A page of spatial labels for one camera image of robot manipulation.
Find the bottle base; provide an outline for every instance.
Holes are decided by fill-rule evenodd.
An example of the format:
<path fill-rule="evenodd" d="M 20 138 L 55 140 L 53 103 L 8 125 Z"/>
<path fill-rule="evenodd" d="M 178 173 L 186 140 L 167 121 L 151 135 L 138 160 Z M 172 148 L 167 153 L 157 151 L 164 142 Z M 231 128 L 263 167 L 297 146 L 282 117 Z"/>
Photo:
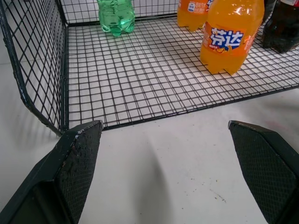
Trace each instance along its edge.
<path fill-rule="evenodd" d="M 279 37 L 274 37 L 272 35 L 265 34 L 263 36 L 263 48 L 272 48 L 282 54 L 291 49 L 294 49 L 299 45 L 299 39 L 297 40 L 287 40 Z"/>

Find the floor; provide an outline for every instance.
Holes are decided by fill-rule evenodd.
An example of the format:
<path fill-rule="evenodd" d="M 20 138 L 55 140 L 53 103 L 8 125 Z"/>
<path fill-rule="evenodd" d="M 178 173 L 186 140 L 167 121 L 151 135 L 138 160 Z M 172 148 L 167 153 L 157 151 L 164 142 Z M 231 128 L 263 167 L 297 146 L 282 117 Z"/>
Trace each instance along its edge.
<path fill-rule="evenodd" d="M 3 41 L 0 49 L 2 210 L 58 138 L 22 104 Z M 275 130 L 299 152 L 298 99 L 295 89 L 104 132 L 80 224 L 266 224 L 228 121 Z"/>

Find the green soda bottle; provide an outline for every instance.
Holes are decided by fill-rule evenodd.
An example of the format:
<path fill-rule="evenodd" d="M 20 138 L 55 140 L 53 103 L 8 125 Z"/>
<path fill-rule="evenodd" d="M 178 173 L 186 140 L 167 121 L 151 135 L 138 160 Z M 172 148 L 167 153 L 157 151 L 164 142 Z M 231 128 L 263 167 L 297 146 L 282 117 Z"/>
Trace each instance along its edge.
<path fill-rule="evenodd" d="M 135 13 L 131 0 L 98 0 L 99 19 L 104 32 L 120 36 L 134 30 Z"/>

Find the metal wire grid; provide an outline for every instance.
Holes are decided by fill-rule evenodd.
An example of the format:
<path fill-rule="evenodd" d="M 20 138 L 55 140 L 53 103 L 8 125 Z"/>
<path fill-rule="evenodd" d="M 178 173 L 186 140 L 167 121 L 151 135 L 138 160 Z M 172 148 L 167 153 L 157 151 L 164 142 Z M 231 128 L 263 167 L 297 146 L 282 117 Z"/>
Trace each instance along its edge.
<path fill-rule="evenodd" d="M 109 129 L 298 87 L 299 51 L 265 50 L 261 35 L 230 76 L 209 73 L 199 60 L 203 34 L 176 18 L 137 21 L 119 38 L 98 25 L 70 27 L 70 127 L 102 119 Z"/>
<path fill-rule="evenodd" d="M 27 92 L 37 110 L 60 129 L 65 27 L 56 2 L 6 0 L 2 4 Z"/>
<path fill-rule="evenodd" d="M 69 23 L 99 20 L 97 0 L 62 0 Z M 178 0 L 132 0 L 136 17 L 176 13 Z"/>

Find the fanta bottle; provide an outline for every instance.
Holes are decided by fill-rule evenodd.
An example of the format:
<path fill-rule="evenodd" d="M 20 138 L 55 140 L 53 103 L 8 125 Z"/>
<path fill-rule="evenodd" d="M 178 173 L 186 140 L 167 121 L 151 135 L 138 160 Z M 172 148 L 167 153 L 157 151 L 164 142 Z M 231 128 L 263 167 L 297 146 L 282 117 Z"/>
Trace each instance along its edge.
<path fill-rule="evenodd" d="M 230 75 L 245 61 L 264 14 L 263 0 L 214 0 L 204 28 L 200 60 L 214 74 Z"/>
<path fill-rule="evenodd" d="M 202 28 L 213 0 L 179 0 L 178 26 L 189 27 L 190 31 Z"/>

